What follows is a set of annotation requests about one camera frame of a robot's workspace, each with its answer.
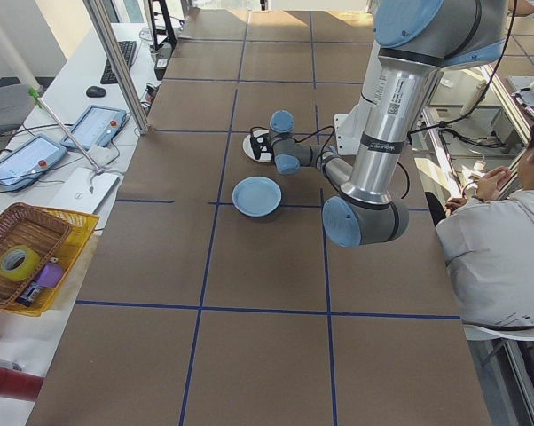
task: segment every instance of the white shirt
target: white shirt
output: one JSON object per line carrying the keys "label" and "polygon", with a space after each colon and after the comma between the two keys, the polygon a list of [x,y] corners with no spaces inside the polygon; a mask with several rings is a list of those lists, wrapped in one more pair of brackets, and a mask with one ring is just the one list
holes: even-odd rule
{"label": "white shirt", "polygon": [[534,326],[534,191],[471,200],[436,226],[462,320]]}

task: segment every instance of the robotic arm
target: robotic arm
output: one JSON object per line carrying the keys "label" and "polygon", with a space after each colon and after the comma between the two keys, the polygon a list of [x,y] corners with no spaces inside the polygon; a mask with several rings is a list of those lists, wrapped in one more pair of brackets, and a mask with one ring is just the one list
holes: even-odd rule
{"label": "robotic arm", "polygon": [[499,58],[506,15],[507,0],[383,0],[374,18],[381,74],[353,168],[334,150],[296,144],[292,116],[273,116],[269,140],[279,172],[314,166],[340,190],[323,209],[333,242],[356,247],[403,234],[407,208],[388,186],[407,132],[443,70]]}

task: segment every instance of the green clip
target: green clip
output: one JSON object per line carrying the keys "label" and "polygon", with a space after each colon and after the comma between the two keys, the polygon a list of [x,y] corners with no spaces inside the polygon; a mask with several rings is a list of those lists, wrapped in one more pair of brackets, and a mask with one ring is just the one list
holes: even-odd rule
{"label": "green clip", "polygon": [[38,94],[38,91],[36,89],[33,89],[32,87],[28,89],[28,94],[35,98],[36,105],[42,109],[43,105],[40,103],[40,95]]}

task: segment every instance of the computer mouse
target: computer mouse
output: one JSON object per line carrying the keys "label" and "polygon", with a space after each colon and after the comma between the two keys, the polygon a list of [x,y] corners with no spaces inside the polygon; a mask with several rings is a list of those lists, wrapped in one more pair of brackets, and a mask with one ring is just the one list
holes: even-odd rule
{"label": "computer mouse", "polygon": [[88,98],[103,98],[106,95],[106,90],[99,86],[90,86],[86,91]]}

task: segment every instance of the red cylinder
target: red cylinder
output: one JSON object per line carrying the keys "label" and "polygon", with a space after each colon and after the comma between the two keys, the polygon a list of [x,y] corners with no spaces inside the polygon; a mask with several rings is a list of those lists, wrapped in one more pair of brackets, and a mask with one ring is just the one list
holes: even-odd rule
{"label": "red cylinder", "polygon": [[36,401],[43,377],[0,367],[0,397]]}

